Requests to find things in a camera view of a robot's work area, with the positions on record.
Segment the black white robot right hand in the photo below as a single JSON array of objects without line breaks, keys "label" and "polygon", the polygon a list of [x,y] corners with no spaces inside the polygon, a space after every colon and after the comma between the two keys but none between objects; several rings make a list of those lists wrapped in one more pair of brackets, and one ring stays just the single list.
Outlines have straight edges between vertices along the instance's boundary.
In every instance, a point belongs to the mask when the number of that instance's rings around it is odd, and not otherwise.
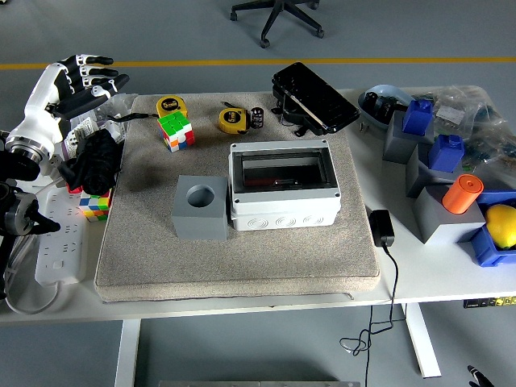
[{"label": "black white robot right hand", "polygon": [[493,387],[493,383],[477,368],[469,365],[467,370],[473,378],[473,380],[469,382],[471,387]]}]

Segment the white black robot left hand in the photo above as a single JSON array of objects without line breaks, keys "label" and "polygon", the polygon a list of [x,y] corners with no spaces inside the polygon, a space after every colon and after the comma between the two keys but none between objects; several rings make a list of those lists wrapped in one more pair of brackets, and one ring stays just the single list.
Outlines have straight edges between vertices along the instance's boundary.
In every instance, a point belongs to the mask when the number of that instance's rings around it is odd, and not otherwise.
[{"label": "white black robot left hand", "polygon": [[130,80],[105,56],[76,54],[46,67],[24,108],[23,121],[6,139],[9,153],[40,164],[69,133],[71,119],[116,95]]}]

